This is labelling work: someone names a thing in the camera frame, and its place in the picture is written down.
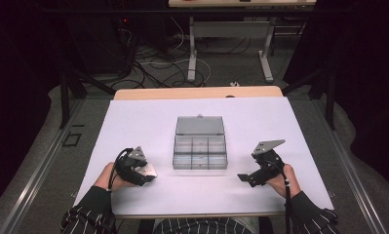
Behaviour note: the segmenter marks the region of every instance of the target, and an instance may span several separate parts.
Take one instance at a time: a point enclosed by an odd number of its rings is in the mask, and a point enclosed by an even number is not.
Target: aluminum rail
[[[145,18],[145,17],[316,17],[316,18],[338,18],[349,14],[353,6],[345,9],[246,9],[246,8],[195,8],[195,9],[159,9],[159,10],[72,10],[72,9],[46,9],[40,8],[40,11],[48,16],[58,17],[127,17],[127,18]]]

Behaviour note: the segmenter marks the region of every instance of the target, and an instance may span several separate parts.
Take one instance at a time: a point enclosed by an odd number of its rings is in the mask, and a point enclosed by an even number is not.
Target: white tabletop
[[[271,7],[315,5],[316,0],[169,0],[170,7]]]
[[[222,116],[227,170],[176,171],[173,148],[178,116]],[[251,188],[237,174],[258,170],[251,153],[260,141],[284,139],[275,148],[292,164],[301,188],[321,208],[333,209],[286,97],[112,100],[85,174],[77,204],[103,167],[127,147],[141,146],[158,177],[112,194],[122,217],[272,215],[285,199],[268,185]]]

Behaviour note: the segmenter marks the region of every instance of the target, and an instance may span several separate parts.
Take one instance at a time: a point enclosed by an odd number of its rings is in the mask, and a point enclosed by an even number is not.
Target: hand
[[[101,187],[103,189],[108,189],[109,184],[109,178],[111,176],[112,168],[114,167],[114,163],[108,163],[105,168],[103,169],[102,173],[97,178],[97,181],[95,181],[94,186]],[[121,179],[116,172],[113,174],[114,182],[112,183],[112,191],[116,191],[121,187],[132,187],[135,186],[132,183],[129,183],[127,181],[124,181]]]
[[[291,197],[293,197],[301,191],[300,186],[297,182],[296,175],[294,174],[294,169],[291,165],[285,164],[285,166],[283,167],[283,172],[289,180],[289,185],[291,188]],[[266,183],[272,186],[274,190],[279,193],[280,196],[286,198],[285,180],[281,174],[278,174],[276,177],[267,180]]]

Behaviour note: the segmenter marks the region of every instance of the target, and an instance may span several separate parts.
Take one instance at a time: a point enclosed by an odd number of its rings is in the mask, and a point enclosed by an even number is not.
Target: desk leg
[[[197,52],[195,51],[194,19],[190,17],[190,62],[188,64],[187,81],[195,81],[195,69],[197,62]]]
[[[270,70],[270,65],[267,60],[267,54],[270,51],[270,42],[273,37],[274,25],[276,23],[276,19],[270,19],[269,26],[267,27],[266,36],[264,39],[264,49],[263,51],[258,51],[258,55],[260,57],[261,67],[263,68],[264,78],[267,83],[273,83],[273,75]]]

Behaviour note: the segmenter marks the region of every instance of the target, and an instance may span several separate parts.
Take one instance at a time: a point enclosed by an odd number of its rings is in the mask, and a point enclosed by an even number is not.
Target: gray metal box
[[[222,118],[178,117],[175,130],[174,169],[227,169]]]

